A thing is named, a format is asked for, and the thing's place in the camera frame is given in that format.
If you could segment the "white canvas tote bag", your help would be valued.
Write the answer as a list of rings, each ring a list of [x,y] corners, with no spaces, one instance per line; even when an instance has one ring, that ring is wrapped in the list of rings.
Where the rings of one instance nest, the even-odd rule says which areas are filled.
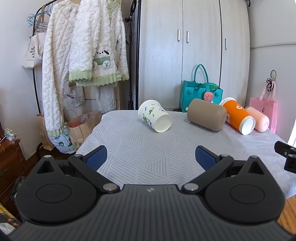
[[[42,65],[46,32],[37,32],[29,39],[28,47],[22,58],[22,68],[34,69]]]

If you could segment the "pink cup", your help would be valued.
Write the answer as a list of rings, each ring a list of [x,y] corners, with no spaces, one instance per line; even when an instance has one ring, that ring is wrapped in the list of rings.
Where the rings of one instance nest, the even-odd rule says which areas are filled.
[[[248,106],[245,109],[256,121],[255,129],[258,132],[265,132],[269,127],[269,118],[257,109]]]

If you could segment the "grey wooden wardrobe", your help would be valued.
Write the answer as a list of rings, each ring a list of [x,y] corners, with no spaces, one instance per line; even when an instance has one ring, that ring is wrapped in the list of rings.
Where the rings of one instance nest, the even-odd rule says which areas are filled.
[[[246,1],[138,1],[135,105],[180,106],[184,80],[209,80],[245,104],[250,61]]]

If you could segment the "white paper cup green leaves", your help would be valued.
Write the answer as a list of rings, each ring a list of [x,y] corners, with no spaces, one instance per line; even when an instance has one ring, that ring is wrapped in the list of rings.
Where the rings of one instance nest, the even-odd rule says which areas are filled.
[[[172,124],[172,117],[156,100],[144,101],[138,109],[138,117],[157,133],[166,132]]]

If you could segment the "white green fluffy pajama top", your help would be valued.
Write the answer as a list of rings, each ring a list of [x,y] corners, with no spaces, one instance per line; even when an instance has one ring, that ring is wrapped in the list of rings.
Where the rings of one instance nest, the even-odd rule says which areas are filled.
[[[129,79],[118,1],[81,1],[69,52],[69,81],[104,86]]]

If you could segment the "pink paper gift bag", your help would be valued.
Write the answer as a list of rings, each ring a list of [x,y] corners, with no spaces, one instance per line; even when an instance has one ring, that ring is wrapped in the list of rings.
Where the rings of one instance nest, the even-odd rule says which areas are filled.
[[[278,103],[275,100],[276,82],[273,78],[267,78],[259,98],[251,98],[249,106],[262,112],[269,118],[269,129],[275,133],[278,121]]]

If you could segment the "brown paper shopping bag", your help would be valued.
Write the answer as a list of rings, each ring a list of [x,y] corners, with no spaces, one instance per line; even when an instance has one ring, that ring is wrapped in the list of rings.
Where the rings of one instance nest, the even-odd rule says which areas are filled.
[[[100,111],[92,111],[67,122],[66,126],[75,151],[81,147],[93,129],[100,123],[101,118]]]

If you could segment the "black clothes rack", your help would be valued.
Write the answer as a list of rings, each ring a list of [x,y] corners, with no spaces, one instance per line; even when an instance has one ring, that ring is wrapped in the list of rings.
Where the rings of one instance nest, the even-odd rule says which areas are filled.
[[[55,5],[55,3],[57,3],[58,1],[49,1],[45,4],[53,4],[53,6]],[[35,31],[34,27],[32,27],[32,37],[34,35],[37,34],[37,32],[45,32],[44,31]],[[34,85],[34,92],[35,92],[35,99],[36,99],[36,103],[37,103],[37,108],[38,108],[38,113],[41,113],[41,97],[39,97],[39,92],[41,91],[41,66],[36,67],[32,70],[32,78],[33,78],[33,85]]]

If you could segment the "dark wooden cabinet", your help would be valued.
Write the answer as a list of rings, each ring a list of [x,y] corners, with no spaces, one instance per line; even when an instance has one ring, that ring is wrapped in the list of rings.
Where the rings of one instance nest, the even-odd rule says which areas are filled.
[[[12,141],[5,138],[1,142],[1,204],[10,212],[15,212],[16,210],[16,206],[11,200],[11,191],[17,178],[25,173],[23,165],[25,157],[20,147],[20,141],[20,137],[15,136]]]

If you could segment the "white fluffy robe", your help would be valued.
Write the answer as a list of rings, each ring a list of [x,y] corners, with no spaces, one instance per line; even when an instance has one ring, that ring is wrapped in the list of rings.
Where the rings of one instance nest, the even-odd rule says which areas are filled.
[[[64,84],[68,81],[69,51],[78,4],[55,4],[49,19],[42,63],[42,104],[49,137],[63,132]]]

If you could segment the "orange paper cup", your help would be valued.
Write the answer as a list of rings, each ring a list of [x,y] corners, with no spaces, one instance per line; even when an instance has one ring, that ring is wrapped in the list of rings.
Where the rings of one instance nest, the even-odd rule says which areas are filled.
[[[255,119],[232,97],[220,102],[226,109],[226,121],[243,135],[250,134],[255,128]]]

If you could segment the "teal felt handbag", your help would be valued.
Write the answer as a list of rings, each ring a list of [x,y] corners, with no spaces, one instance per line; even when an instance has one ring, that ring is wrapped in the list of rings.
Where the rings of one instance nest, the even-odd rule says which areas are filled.
[[[205,74],[205,82],[198,83],[196,81],[197,71],[199,68],[203,69]],[[217,84],[209,82],[208,73],[204,65],[199,64],[194,71],[193,81],[182,82],[180,95],[180,108],[182,112],[187,112],[190,103],[193,99],[201,99],[214,104],[219,104],[222,101],[223,89]]]

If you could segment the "brown cylindrical cup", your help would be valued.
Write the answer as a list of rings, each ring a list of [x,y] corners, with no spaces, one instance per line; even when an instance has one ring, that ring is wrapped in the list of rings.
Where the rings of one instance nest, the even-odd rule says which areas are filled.
[[[222,130],[226,116],[223,106],[201,99],[193,99],[187,110],[188,121],[214,132]]]

